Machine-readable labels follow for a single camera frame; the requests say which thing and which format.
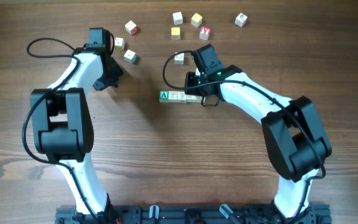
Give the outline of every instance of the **wooden table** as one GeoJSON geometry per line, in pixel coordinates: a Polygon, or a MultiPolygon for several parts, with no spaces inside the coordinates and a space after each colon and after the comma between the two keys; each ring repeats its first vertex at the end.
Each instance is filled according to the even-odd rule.
{"type": "MultiPolygon", "coordinates": [[[[38,37],[80,47],[90,27],[123,37],[139,56],[132,65],[115,51],[126,71],[120,87],[88,96],[93,162],[113,205],[269,203],[277,193],[278,174],[250,116],[227,103],[158,102],[159,90],[169,90],[161,75],[166,59],[211,43],[226,65],[269,90],[313,100],[333,154],[310,201],[330,204],[334,223],[358,223],[358,1],[326,0],[1,5],[0,223],[52,223],[56,208],[75,204],[58,169],[30,159],[21,143],[31,91],[54,82],[69,60],[32,58],[25,48],[38,37]],[[181,40],[170,37],[174,11],[185,20],[181,40]],[[190,24],[195,12],[211,28],[209,41],[190,24]],[[242,29],[234,24],[240,12],[249,16],[242,29]],[[129,20],[139,34],[125,31],[129,20]]],[[[70,53],[52,42],[32,50],[70,53]]],[[[194,70],[187,55],[185,65],[168,66],[167,76],[183,85],[194,70]]]]}

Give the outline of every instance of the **row of blocks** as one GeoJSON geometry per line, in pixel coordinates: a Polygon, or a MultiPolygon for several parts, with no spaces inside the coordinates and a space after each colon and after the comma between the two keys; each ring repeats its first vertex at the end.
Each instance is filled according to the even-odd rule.
{"type": "Polygon", "coordinates": [[[186,95],[184,91],[160,91],[161,103],[201,103],[201,96],[186,95]]]}

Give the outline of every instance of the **block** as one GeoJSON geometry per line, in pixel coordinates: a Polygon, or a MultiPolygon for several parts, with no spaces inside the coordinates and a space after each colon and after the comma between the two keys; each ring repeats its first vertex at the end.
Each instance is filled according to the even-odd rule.
{"type": "Polygon", "coordinates": [[[178,92],[178,103],[187,103],[187,95],[185,92],[178,92]]]}
{"type": "Polygon", "coordinates": [[[242,27],[246,22],[247,22],[247,16],[244,15],[243,13],[240,13],[237,17],[236,17],[236,21],[234,21],[235,24],[237,24],[239,27],[242,27]]]}
{"type": "Polygon", "coordinates": [[[138,26],[132,22],[129,21],[127,24],[125,24],[125,30],[130,34],[130,35],[135,35],[136,33],[138,33],[139,28],[138,26]]]}
{"type": "Polygon", "coordinates": [[[178,103],[178,92],[177,91],[169,91],[168,102],[178,103]]]}
{"type": "Polygon", "coordinates": [[[130,63],[135,63],[136,61],[136,53],[131,51],[131,50],[127,50],[127,52],[124,55],[125,61],[130,62],[130,63]]]}
{"type": "Polygon", "coordinates": [[[173,15],[173,25],[179,25],[183,23],[183,16],[181,16],[181,12],[175,12],[173,15]]]}
{"type": "Polygon", "coordinates": [[[201,103],[202,96],[193,96],[193,95],[187,95],[186,100],[187,103],[201,103]]]}
{"type": "Polygon", "coordinates": [[[180,40],[180,27],[172,27],[171,36],[172,40],[180,40]]]}
{"type": "Polygon", "coordinates": [[[125,48],[125,41],[123,38],[115,37],[114,38],[114,49],[117,50],[124,50],[125,48]]]}
{"type": "Polygon", "coordinates": [[[199,27],[202,22],[203,22],[203,17],[200,16],[198,13],[194,14],[194,16],[191,18],[191,25],[195,27],[199,27]]]}
{"type": "Polygon", "coordinates": [[[211,33],[211,28],[205,27],[205,26],[201,27],[201,30],[200,30],[200,39],[202,39],[202,40],[208,40],[210,33],[211,33]]]}
{"type": "Polygon", "coordinates": [[[168,103],[169,91],[160,91],[160,103],[168,103]]]}
{"type": "Polygon", "coordinates": [[[184,65],[185,64],[185,53],[178,54],[175,56],[175,64],[184,65]]]}

